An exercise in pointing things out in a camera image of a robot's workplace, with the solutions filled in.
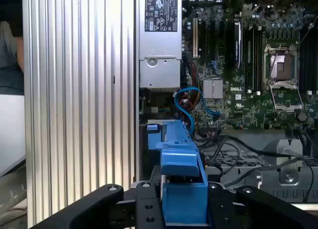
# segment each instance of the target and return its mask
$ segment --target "cpu socket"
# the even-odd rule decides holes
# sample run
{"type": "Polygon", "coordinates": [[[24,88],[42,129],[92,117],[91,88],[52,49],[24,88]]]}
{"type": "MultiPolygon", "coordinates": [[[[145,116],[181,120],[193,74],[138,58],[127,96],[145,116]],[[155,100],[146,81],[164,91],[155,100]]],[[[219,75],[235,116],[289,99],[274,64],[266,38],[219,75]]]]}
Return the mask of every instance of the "cpu socket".
{"type": "Polygon", "coordinates": [[[272,48],[269,44],[264,50],[263,80],[294,81],[298,79],[297,50],[295,45],[290,47],[272,48]]]}
{"type": "Polygon", "coordinates": [[[276,110],[292,112],[303,108],[297,87],[297,59],[295,45],[272,48],[268,44],[265,47],[263,80],[269,85],[276,110]]]}

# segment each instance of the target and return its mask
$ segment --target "motherboard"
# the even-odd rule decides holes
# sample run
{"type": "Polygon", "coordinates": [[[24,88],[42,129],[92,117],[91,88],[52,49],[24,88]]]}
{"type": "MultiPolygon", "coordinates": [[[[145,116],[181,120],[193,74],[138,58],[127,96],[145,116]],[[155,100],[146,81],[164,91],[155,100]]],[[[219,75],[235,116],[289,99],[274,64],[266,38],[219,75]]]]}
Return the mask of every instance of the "motherboard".
{"type": "MultiPolygon", "coordinates": [[[[194,63],[196,77],[181,64],[181,88],[199,87],[206,106],[220,112],[216,120],[206,112],[203,101],[198,101],[191,111],[197,128],[220,124],[223,129],[316,127],[318,30],[314,4],[222,0],[191,5],[183,1],[183,11],[182,59],[194,63]]],[[[173,106],[169,106],[173,105],[171,93],[166,94],[165,104],[152,107],[158,106],[157,117],[175,118],[173,106]]]]}

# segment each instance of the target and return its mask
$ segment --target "ribbed metal panel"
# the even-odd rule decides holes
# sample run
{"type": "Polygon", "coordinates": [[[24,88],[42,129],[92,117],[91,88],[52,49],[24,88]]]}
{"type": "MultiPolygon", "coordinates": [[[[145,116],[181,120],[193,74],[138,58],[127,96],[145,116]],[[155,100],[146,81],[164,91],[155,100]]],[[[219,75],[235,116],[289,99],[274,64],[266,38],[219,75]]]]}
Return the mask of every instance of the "ribbed metal panel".
{"type": "Polygon", "coordinates": [[[23,0],[28,226],[135,175],[134,0],[23,0]]]}

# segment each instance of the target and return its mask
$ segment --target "person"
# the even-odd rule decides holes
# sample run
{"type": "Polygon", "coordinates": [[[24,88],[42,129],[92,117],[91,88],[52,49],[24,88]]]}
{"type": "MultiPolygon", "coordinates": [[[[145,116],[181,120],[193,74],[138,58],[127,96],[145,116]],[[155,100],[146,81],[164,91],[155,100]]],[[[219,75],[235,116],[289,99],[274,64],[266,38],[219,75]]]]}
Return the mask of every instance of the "person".
{"type": "Polygon", "coordinates": [[[0,94],[24,93],[23,38],[13,37],[8,22],[0,22],[0,94]]]}

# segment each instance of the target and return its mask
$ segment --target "power supply label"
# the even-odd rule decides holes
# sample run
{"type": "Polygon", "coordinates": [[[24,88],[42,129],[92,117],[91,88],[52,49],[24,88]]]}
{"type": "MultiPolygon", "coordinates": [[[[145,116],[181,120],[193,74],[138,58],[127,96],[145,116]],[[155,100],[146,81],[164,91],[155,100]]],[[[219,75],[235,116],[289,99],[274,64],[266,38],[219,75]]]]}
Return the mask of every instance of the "power supply label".
{"type": "Polygon", "coordinates": [[[178,0],[146,0],[146,32],[177,32],[177,17],[178,0]]]}

